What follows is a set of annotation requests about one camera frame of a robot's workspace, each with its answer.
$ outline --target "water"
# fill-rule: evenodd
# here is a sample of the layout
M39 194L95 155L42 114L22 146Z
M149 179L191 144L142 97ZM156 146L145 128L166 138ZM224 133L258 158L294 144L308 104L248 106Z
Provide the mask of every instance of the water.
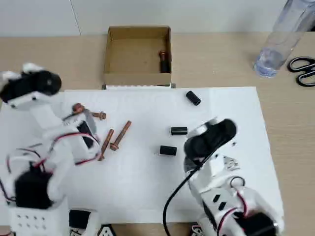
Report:
M258 75L264 77L274 77L280 67L285 63L283 55L270 48L263 48L254 65L254 70Z

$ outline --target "red wire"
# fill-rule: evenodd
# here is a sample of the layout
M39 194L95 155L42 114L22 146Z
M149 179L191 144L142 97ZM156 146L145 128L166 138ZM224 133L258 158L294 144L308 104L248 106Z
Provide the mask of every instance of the red wire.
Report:
M27 149L27 148L17 148L17 150L32 152L32 153L34 153L36 156L38 156L39 159L41 159L41 156L38 154L37 151L31 150L31 149ZM8 169L8 171L9 171L9 173L11 173L11 168L10 168L10 155L8 155L8 156L6 157L6 166L7 166L7 169Z
M99 159L99 156L100 156L100 155L96 155L96 156L93 157L92 159L87 159L87 160L79 161L79 162L75 163L75 165L76 165L76 166L80 166L80 165L85 164L85 163L87 163L87 162L94 161L94 160L96 160L96 159Z
M226 219L226 217L229 216L230 213L233 213L235 210L237 210L237 207L234 207L230 210L228 210L221 218L220 220L220 223L218 225L218 230L217 230L217 236L220 236L220 230L222 229L222 226L223 226L223 223L224 223L224 220Z
M53 143L52 143L52 145L51 145L51 147L50 147L50 149L49 149L49 152L51 152L51 151L53 150L54 146L56 145L56 142L59 141L60 139L65 138L65 137L69 137L69 136L78 136L78 135L82 135L82 134L85 134L85 135L90 136L91 138L93 138L93 139L98 143L98 140L97 140L94 136L92 136L92 135L90 135L90 134L88 134L88 133L80 133L80 132L67 133L67 134L60 135L60 136L58 136L57 138L54 139L54 141L53 141ZM76 164L76 165L81 165L81 164L83 164L82 162L86 163L86 162L88 162L88 161L93 161L93 160L95 160L96 158L97 158L97 156L94 157L93 159L89 159L89 160L84 160L84 161L78 162L78 164ZM41 160L40 162L38 162L38 163L35 165L35 168L40 167L40 166L43 165L46 161L47 161L47 157L46 157L45 159Z
M239 199L241 199L241 202L243 204L243 208L244 208L244 212L243 212L243 216L246 217L247 215L247 204L245 202L245 199L243 198L243 196L237 191L237 189L235 189L237 196L239 197Z
M234 177L234 178L231 179L231 181L230 181L230 186L235 189L236 194L237 194L237 197L241 200L241 202L242 202L242 204L243 204L243 208L244 208L243 216L246 217L246 215L247 215L247 209L248 209L248 206L247 206L247 204L246 204L246 201L245 201L245 199L243 198L243 196L239 193L239 191L232 185L232 181L233 181L234 179L236 179L236 178L240 178L240 179L243 180L243 186L245 185L245 180L244 180L242 177L236 176L236 177Z

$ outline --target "white wall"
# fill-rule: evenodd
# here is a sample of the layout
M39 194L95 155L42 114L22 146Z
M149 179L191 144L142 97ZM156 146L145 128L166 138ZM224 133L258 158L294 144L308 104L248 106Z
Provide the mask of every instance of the white wall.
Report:
M98 34L109 26L136 24L170 25L173 32L271 31L285 2L0 0L0 36Z
M0 36L80 35L69 0L0 0Z
M271 31L286 0L71 0L82 34L113 25L162 24L173 32Z

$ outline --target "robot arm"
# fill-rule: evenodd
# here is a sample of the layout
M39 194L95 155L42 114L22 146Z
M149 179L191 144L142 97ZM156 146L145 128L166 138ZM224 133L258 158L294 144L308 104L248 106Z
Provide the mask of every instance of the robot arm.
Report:
M8 195L12 231L68 236L69 208L60 186L71 167L98 158L94 119L88 110L57 117L51 103L61 88L60 77L37 65L25 64L21 74L5 72L2 81L6 82L0 92L3 102L30 112L43 130L39 143L37 139L34 145L17 148L6 160L9 177L1 188ZM17 161L27 165L12 168ZM89 213L84 235L99 228L98 213Z
M283 219L254 190L246 187L236 159L224 157L214 174L215 158L204 162L236 135L231 120L211 120L189 134L185 143L187 174L202 163L189 179L192 194L204 208L199 224L205 236L275 236L284 230Z

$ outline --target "plastic bottle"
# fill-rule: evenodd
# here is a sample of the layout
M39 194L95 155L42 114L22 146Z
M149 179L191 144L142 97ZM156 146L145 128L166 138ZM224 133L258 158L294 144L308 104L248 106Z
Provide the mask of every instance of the plastic bottle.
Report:
M314 19L315 0L288 0L260 51L255 71L264 77L275 76Z

